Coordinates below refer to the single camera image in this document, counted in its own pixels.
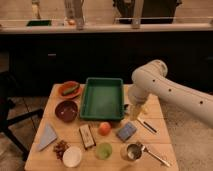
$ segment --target knife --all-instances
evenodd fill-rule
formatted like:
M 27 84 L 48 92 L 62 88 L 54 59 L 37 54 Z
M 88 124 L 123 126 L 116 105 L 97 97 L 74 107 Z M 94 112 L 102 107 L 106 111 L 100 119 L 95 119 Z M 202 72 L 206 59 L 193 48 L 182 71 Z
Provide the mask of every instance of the knife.
M 153 128 L 150 124 L 148 124 L 146 121 L 144 121 L 141 117 L 138 117 L 137 120 L 140 122 L 141 125 L 143 125 L 146 129 L 148 129 L 153 134 L 157 133 L 157 130 Z

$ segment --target orange ball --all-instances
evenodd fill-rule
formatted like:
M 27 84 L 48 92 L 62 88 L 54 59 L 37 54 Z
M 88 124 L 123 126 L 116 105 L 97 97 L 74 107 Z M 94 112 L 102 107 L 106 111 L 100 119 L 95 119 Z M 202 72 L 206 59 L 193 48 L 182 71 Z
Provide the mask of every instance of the orange ball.
M 111 125 L 109 124 L 109 122 L 101 122 L 98 128 L 98 132 L 99 134 L 105 136 L 107 134 L 109 134 L 111 131 Z

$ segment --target blue sponge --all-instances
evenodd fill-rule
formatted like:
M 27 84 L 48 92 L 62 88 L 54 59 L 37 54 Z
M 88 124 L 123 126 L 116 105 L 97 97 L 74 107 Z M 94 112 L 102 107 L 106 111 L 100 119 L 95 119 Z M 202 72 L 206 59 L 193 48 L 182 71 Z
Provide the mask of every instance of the blue sponge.
M 117 132 L 118 138 L 120 138 L 123 142 L 128 140 L 135 132 L 137 131 L 137 128 L 131 123 L 127 122 L 123 128 L 121 128 Z

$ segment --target white bowl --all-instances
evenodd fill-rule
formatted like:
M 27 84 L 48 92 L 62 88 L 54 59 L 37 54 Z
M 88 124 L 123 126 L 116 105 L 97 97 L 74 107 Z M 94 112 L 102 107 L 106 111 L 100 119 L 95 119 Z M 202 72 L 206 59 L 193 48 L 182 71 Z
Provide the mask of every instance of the white bowl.
M 67 167 L 76 167 L 80 164 L 82 152 L 79 147 L 69 147 L 63 155 L 63 163 Z

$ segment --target black cabinet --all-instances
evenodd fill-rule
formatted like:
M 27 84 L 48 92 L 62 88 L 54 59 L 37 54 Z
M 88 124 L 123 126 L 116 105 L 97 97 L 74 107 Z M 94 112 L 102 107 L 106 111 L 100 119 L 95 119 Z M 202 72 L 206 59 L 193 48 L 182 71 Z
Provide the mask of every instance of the black cabinet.
M 212 91 L 212 37 L 211 31 L 41 34 L 5 36 L 0 44 L 26 95 L 48 95 L 54 83 L 87 77 L 131 83 L 134 69 L 153 59 L 167 64 L 172 81 Z

